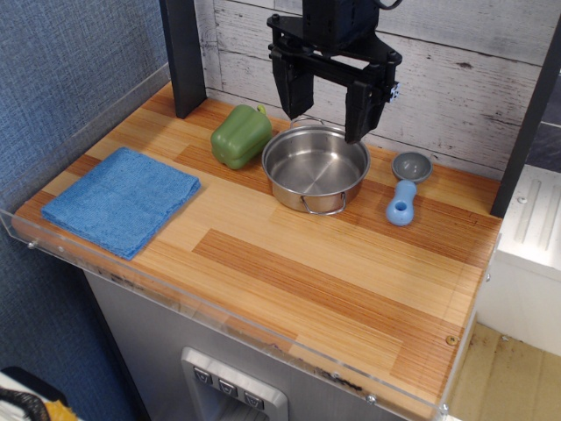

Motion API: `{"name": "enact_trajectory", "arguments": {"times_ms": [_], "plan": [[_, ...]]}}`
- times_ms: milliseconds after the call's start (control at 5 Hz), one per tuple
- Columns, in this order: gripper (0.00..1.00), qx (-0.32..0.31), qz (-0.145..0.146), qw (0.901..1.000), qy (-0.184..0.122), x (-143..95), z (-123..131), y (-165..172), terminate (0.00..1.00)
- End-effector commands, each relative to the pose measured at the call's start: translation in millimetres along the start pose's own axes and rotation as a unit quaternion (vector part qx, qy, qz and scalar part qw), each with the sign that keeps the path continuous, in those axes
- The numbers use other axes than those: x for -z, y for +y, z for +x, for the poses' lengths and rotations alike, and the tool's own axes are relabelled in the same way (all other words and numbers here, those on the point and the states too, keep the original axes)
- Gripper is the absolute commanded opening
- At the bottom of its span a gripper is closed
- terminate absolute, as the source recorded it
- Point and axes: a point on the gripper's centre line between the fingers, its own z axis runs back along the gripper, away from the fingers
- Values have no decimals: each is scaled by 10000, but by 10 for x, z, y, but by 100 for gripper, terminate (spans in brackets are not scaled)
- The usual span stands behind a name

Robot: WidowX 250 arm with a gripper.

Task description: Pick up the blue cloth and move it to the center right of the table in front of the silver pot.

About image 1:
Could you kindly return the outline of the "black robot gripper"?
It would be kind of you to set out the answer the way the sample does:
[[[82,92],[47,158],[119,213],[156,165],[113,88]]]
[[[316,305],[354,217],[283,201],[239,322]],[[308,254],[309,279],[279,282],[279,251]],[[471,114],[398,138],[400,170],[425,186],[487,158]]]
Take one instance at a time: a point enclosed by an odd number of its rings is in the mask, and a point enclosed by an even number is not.
[[[402,57],[378,38],[381,11],[399,1],[304,1],[300,17],[274,13],[269,45],[281,107],[290,119],[314,105],[316,77],[347,88],[345,142],[375,129],[385,103],[399,95],[395,80]]]

